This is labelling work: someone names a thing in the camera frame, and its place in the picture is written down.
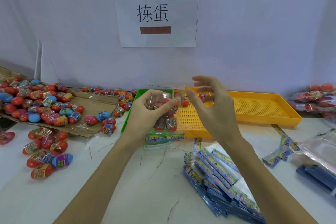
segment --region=cardboard box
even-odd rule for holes
[[[28,81],[32,80],[32,78],[13,72],[6,68],[0,67],[0,78],[9,78],[13,76],[21,76],[24,80]],[[82,117],[76,124],[68,124],[64,127],[56,127],[53,125],[45,124],[44,122],[38,122],[38,123],[27,122],[27,123],[37,125],[40,127],[54,128],[78,136],[91,137],[94,134],[100,132],[100,129],[102,128],[102,123],[98,121],[98,123],[95,125],[88,125],[83,122],[84,117],[86,115],[95,116],[97,115],[97,113],[102,111],[108,111],[110,113],[113,113],[114,109],[118,106],[117,96],[96,95],[89,92],[82,92],[77,90],[67,90],[67,92],[73,95],[73,99],[70,101],[71,103],[74,103],[76,105],[82,105],[84,107]],[[12,116],[3,113],[2,111],[0,111],[0,116],[16,122],[22,122],[19,119],[15,119]]]

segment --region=yellow plastic basket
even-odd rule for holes
[[[279,94],[240,91],[229,91],[229,94],[234,100],[234,111],[238,121],[295,127],[302,120],[302,117]],[[213,102],[205,103],[206,107],[212,105]],[[186,129],[185,137],[212,138],[204,128],[192,103],[182,108],[180,124]]]

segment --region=paper sign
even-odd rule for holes
[[[115,0],[121,47],[196,46],[198,0]]]

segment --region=forearm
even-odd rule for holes
[[[316,224],[311,215],[268,171],[241,135],[219,142],[238,167],[268,224]]]
[[[100,223],[134,149],[123,134],[54,224]]]

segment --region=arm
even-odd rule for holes
[[[199,92],[212,92],[201,100],[193,91],[187,94],[204,127],[230,155],[249,186],[268,224],[317,224],[313,217],[268,171],[253,147],[240,134],[233,99],[225,87],[211,76],[193,77]],[[214,101],[212,107],[203,104]]]
[[[160,94],[161,91],[149,90],[134,101],[124,133],[54,224],[92,224],[102,221],[129,159],[144,143],[146,134],[156,120],[176,104],[173,99],[160,108],[149,111],[146,108],[147,100]]]

